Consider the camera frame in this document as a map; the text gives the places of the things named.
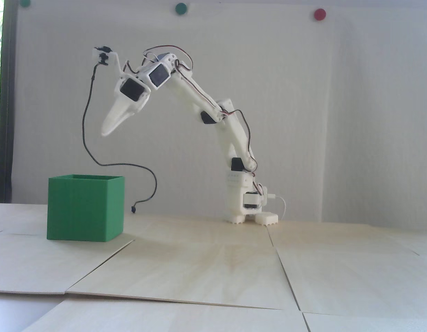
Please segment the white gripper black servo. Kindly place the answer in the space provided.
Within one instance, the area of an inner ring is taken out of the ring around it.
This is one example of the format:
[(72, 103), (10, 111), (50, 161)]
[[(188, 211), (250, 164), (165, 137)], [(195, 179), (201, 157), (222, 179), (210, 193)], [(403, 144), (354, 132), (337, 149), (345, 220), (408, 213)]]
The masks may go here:
[(123, 73), (115, 86), (115, 102), (104, 119), (101, 136), (109, 136), (125, 120), (141, 112), (148, 102), (150, 88), (135, 76)]

